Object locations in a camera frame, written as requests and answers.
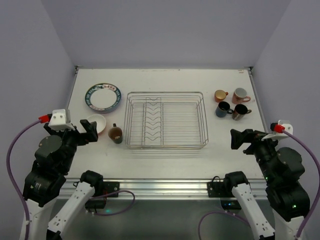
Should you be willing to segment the orange bowl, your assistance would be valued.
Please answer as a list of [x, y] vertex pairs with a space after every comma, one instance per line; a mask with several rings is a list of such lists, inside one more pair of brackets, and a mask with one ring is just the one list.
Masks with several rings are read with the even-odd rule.
[[101, 114], [93, 114], [87, 117], [87, 120], [92, 123], [96, 122], [97, 134], [101, 135], [106, 129], [107, 121], [106, 118]]

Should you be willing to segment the black cup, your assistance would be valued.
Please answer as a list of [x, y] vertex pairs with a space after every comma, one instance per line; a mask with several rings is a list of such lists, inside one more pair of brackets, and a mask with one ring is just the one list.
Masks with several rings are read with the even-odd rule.
[[121, 144], [123, 142], [123, 131], [115, 123], [108, 130], [108, 137], [115, 143]]

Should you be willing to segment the dark brown cup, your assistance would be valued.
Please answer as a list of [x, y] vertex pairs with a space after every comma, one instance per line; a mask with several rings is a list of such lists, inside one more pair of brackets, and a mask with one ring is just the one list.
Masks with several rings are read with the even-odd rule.
[[252, 110], [248, 109], [244, 104], [237, 104], [232, 112], [232, 119], [239, 121], [251, 112]]

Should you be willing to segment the blue cup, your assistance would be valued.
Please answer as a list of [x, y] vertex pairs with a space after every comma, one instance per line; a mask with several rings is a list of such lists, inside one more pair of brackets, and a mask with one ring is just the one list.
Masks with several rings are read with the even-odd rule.
[[226, 101], [221, 101], [218, 103], [216, 109], [215, 109], [215, 115], [218, 118], [224, 118], [227, 115], [231, 115], [233, 113], [233, 110], [231, 109], [231, 106]]

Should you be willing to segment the green rimmed printed plate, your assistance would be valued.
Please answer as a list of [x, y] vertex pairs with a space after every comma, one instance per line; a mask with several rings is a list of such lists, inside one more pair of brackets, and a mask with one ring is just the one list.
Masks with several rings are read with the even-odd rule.
[[85, 104], [92, 110], [108, 114], [115, 111], [122, 100], [120, 89], [111, 83], [98, 83], [91, 86], [85, 96]]

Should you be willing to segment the pink cup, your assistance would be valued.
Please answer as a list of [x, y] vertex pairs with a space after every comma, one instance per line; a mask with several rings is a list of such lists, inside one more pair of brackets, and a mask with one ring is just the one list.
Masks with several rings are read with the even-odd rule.
[[244, 88], [236, 88], [232, 95], [231, 102], [235, 105], [247, 103], [251, 100], [250, 96], [247, 96], [247, 91]]

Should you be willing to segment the red orange cup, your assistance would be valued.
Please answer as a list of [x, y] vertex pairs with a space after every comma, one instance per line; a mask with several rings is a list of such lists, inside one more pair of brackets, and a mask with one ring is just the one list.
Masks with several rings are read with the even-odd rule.
[[214, 100], [217, 102], [217, 103], [220, 103], [220, 102], [223, 102], [226, 97], [228, 96], [228, 92], [227, 91], [224, 91], [224, 90], [216, 90], [215, 93], [214, 93]]

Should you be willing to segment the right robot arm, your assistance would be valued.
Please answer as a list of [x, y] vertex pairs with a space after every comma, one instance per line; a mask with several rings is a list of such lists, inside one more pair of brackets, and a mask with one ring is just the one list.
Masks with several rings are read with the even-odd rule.
[[276, 149], [277, 140], [267, 133], [246, 129], [231, 129], [231, 149], [242, 144], [249, 147], [245, 155], [253, 155], [266, 181], [266, 195], [273, 210], [275, 226], [264, 217], [253, 199], [250, 183], [242, 171], [227, 173], [223, 185], [239, 202], [256, 240], [301, 240], [303, 222], [310, 213], [310, 198], [299, 183], [305, 172], [301, 155], [290, 147]]

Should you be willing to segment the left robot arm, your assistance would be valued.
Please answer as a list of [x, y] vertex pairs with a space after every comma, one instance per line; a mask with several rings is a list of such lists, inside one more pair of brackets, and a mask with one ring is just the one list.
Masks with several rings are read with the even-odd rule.
[[89, 198], [102, 193], [103, 176], [87, 170], [81, 175], [75, 192], [65, 206], [54, 219], [50, 218], [77, 148], [97, 142], [99, 138], [95, 121], [82, 119], [80, 123], [85, 129], [83, 133], [80, 133], [76, 126], [55, 131], [50, 128], [49, 123], [44, 125], [49, 135], [39, 142], [31, 172], [25, 178], [22, 194], [27, 212], [26, 229], [21, 233], [28, 234], [30, 240], [61, 240], [64, 231]]

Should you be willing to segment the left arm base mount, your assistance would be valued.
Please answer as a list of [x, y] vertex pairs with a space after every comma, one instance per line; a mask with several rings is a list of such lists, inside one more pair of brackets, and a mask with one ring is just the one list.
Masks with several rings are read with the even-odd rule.
[[[93, 195], [93, 197], [98, 197], [110, 193], [114, 193], [120, 189], [120, 182], [118, 181], [104, 181], [100, 190]], [[107, 204], [107, 198], [100, 197], [95, 199], [89, 199], [85, 203], [85, 209], [88, 211], [97, 212], [99, 209], [103, 209]]]

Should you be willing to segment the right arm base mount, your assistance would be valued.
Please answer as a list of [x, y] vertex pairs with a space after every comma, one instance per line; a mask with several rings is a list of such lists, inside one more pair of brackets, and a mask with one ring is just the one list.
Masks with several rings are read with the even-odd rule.
[[242, 209], [230, 190], [225, 187], [224, 181], [219, 176], [214, 176], [207, 182], [207, 194], [209, 198], [217, 198], [223, 210], [231, 213], [239, 213]]

